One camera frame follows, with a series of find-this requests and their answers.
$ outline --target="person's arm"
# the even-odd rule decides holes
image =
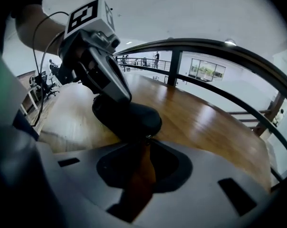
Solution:
[[[28,47],[32,48],[32,40],[35,28],[44,18],[46,18],[42,10],[42,6],[31,4],[25,6],[19,15],[16,17],[16,29],[19,39]],[[52,19],[47,19],[38,28],[35,35],[35,49],[44,51],[50,41],[61,31],[65,26],[60,25]],[[49,48],[48,53],[57,55],[58,48],[63,40],[63,36],[56,40]]]

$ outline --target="black handrail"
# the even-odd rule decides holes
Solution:
[[[166,74],[169,76],[168,84],[172,86],[176,85],[177,79],[181,79],[211,90],[227,98],[228,100],[239,105],[240,107],[248,111],[250,114],[252,114],[254,117],[256,117],[281,141],[281,143],[287,150],[287,141],[284,136],[276,129],[274,125],[272,125],[272,123],[266,117],[264,117],[256,109],[243,102],[242,100],[238,99],[234,95],[223,91],[215,86],[188,76],[178,74],[183,51],[204,53],[216,57],[221,57],[223,59],[232,61],[236,64],[248,68],[253,73],[256,73],[261,78],[272,84],[274,88],[276,88],[287,99],[287,76],[280,69],[278,69],[272,63],[268,62],[259,55],[252,53],[244,48],[238,46],[228,47],[227,45],[225,45],[224,42],[209,39],[181,38],[155,41],[128,48],[126,50],[116,53],[115,57],[122,56],[125,54],[162,50],[172,51],[171,67],[169,72],[143,66],[129,65],[129,67],[136,67],[160,74]],[[279,181],[281,180],[280,176],[278,176],[278,174],[272,168],[271,172],[274,174],[275,177],[277,177]]]

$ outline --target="black slot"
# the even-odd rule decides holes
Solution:
[[[59,164],[59,166],[64,167],[67,165],[75,164],[77,162],[80,162],[80,160],[77,158],[72,158],[72,159],[67,159],[67,160],[63,160],[63,161],[58,161],[58,164]]]
[[[222,179],[218,184],[240,216],[256,207],[256,202],[232,178]]]

